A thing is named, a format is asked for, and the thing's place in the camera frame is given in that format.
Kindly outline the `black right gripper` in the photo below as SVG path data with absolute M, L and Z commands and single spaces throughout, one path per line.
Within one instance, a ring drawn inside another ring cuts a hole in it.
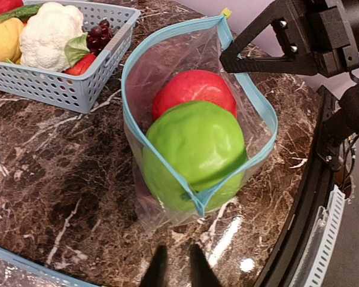
M 223 49 L 220 62 L 234 74 L 318 69 L 329 78 L 358 69 L 359 1 L 273 1 Z

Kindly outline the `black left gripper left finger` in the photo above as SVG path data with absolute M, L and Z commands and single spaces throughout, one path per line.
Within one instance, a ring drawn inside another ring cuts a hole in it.
M 157 247 L 140 282 L 140 287 L 165 287 L 168 285 L 168 251 L 165 245 Z

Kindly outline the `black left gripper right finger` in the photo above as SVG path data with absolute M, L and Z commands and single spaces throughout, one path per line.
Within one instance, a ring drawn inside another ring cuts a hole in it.
M 190 248 L 190 280 L 192 287 L 221 287 L 198 244 Z

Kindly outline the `red toy apple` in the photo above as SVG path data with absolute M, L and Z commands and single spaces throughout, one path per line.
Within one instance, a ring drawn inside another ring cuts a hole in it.
M 195 100 L 211 102 L 235 117 L 238 114 L 236 100 L 225 80 L 213 72 L 195 69 L 176 75 L 156 94 L 152 118 L 155 121 L 168 109 Z

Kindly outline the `green toy apple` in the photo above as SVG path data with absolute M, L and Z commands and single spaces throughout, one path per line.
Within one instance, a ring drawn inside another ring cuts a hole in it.
M 194 193 L 218 184 L 247 161 L 237 119 L 211 102 L 191 101 L 171 108 L 151 125 L 146 137 Z M 145 183 L 164 207 L 195 210 L 185 189 L 147 147 L 142 162 Z

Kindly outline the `clear zip bag blue zipper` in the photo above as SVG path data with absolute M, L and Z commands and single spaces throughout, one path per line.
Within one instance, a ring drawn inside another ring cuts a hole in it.
M 183 225 L 228 203 L 272 152 L 273 106 L 246 73 L 227 73 L 226 16 L 158 30 L 121 76 L 136 213 L 146 230 Z

